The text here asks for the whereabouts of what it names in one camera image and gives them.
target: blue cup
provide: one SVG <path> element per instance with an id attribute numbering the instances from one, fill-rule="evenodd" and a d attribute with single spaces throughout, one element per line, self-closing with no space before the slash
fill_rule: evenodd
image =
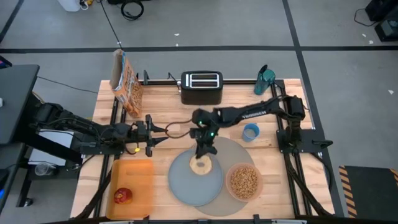
<path id="1" fill-rule="evenodd" d="M 260 134 L 260 129 L 256 124 L 247 124 L 243 128 L 242 138 L 244 141 L 253 141 Z"/>

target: white container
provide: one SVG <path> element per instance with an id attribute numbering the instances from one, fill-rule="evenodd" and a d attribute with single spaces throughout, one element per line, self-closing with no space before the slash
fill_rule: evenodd
<path id="1" fill-rule="evenodd" d="M 58 0 L 67 12 L 77 12 L 80 9 L 80 0 Z"/>

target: gray floor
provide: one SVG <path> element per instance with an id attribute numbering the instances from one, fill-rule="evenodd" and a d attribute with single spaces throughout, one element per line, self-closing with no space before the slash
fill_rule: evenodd
<path id="1" fill-rule="evenodd" d="M 0 29 L 16 2 L 0 0 Z M 372 27 L 353 22 L 354 11 L 368 2 L 289 0 L 300 45 L 385 45 Z M 293 46 L 280 0 L 153 0 L 144 5 L 143 17 L 129 22 L 121 17 L 118 7 L 104 4 L 123 47 Z M 358 19 L 369 22 L 363 13 Z M 99 4 L 68 13 L 54 0 L 25 0 L 0 43 L 2 49 L 117 46 Z M 112 53 L 2 56 L 14 64 L 39 64 L 40 76 L 93 91 L 100 80 L 109 78 L 113 59 Z M 264 63 L 278 78 L 301 78 L 294 51 L 128 52 L 127 56 L 136 72 L 145 69 L 151 78 L 201 69 L 219 70 L 226 78 L 254 78 Z M 398 169 L 394 162 L 398 156 L 394 145 L 398 132 L 394 114 L 398 109 L 398 52 L 304 52 L 303 56 L 325 135 L 335 142 L 329 148 L 333 169 L 342 164 Z M 89 117 L 93 113 L 94 94 L 45 80 L 38 80 L 34 90 L 44 100 L 60 103 L 77 115 Z M 34 182 L 29 196 L 36 203 L 30 208 L 15 208 L 23 175 L 20 171 L 0 223 L 66 220 L 76 181 Z"/>

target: green water bottle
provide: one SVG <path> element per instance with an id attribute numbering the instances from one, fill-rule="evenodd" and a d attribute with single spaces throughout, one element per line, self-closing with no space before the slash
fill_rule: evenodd
<path id="1" fill-rule="evenodd" d="M 257 81 L 254 85 L 254 94 L 262 95 L 268 87 L 274 83 L 275 73 L 272 70 L 267 69 L 268 65 L 264 65 L 257 75 Z"/>

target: cereal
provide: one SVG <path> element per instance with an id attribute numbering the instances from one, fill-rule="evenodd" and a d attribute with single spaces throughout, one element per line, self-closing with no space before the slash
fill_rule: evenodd
<path id="1" fill-rule="evenodd" d="M 257 185 L 257 173 L 253 167 L 239 167 L 231 176 L 232 191 L 241 199 L 251 198 L 256 193 Z"/>

